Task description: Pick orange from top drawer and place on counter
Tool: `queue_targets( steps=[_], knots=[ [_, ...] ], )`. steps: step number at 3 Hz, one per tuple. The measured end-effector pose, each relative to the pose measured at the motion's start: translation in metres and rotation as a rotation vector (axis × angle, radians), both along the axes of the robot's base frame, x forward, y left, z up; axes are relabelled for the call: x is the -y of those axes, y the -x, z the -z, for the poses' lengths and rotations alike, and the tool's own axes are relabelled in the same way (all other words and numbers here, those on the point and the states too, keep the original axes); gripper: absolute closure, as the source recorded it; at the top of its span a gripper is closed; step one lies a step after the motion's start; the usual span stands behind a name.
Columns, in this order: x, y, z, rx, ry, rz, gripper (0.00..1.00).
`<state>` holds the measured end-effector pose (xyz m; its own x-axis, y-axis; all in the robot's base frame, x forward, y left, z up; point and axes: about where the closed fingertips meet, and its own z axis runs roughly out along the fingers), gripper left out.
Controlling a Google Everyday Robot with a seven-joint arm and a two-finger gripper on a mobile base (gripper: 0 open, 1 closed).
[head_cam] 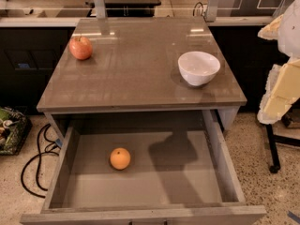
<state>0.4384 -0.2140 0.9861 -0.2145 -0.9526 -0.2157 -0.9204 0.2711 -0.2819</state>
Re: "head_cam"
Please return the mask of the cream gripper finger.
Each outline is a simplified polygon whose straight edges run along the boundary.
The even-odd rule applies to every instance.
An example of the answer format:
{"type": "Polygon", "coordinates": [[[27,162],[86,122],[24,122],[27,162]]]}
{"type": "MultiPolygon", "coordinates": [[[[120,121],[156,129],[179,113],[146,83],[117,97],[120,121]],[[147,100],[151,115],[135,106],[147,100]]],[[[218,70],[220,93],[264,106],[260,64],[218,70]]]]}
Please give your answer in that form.
{"type": "Polygon", "coordinates": [[[260,123],[276,123],[300,98],[300,59],[290,59],[269,71],[257,118],[260,123]]]}
{"type": "Polygon", "coordinates": [[[265,27],[263,27],[259,33],[258,37],[266,40],[277,40],[278,31],[282,21],[283,15],[279,15],[265,27]]]}

